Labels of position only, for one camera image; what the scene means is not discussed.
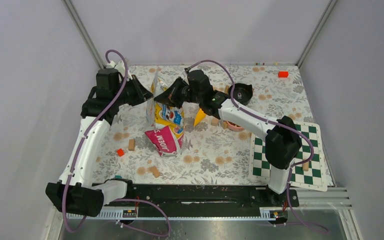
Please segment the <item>yellow plastic scoop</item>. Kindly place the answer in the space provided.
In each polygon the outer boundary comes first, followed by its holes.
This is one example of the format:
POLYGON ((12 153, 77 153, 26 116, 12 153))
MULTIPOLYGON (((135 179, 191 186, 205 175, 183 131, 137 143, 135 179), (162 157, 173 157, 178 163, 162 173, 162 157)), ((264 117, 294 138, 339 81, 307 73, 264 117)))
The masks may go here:
POLYGON ((196 127, 199 123, 202 122, 202 120, 206 117, 207 115, 204 113, 204 111, 200 108, 194 118, 193 126, 196 127))

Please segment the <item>pet food bag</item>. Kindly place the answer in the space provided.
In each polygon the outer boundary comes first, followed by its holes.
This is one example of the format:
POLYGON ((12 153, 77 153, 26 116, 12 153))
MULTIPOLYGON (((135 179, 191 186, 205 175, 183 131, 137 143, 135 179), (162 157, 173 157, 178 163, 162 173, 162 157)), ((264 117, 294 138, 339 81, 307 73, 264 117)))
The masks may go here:
POLYGON ((154 99, 147 101, 145 135, 156 147, 160 156, 177 155, 181 151, 184 137, 184 110, 159 103, 154 99))

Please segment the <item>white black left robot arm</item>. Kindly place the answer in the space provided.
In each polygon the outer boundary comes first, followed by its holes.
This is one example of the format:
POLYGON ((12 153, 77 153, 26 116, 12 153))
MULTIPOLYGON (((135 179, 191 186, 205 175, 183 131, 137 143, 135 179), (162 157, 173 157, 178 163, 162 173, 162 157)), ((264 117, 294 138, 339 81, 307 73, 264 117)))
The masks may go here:
POLYGON ((45 194, 59 212, 96 217, 104 205, 118 200, 128 206, 135 192, 126 180, 93 185, 92 175, 102 142, 122 105, 137 106, 153 97, 122 61, 110 61, 96 74, 96 85, 81 107, 80 128, 66 168, 45 194))

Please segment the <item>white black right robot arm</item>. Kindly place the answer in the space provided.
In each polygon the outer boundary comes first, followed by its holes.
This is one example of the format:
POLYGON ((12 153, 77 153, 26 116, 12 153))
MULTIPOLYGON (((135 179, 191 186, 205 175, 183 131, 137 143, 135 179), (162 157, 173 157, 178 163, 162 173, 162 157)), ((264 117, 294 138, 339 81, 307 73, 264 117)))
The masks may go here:
POLYGON ((265 158, 270 167, 267 201, 273 206, 281 205, 286 199, 285 192, 292 162, 302 147, 302 140, 293 120, 288 116, 276 119, 236 102, 228 94, 216 90, 209 77, 202 70, 186 73, 154 97, 158 103, 180 108, 183 103, 198 104, 208 115, 231 122, 262 139, 265 144, 265 158))

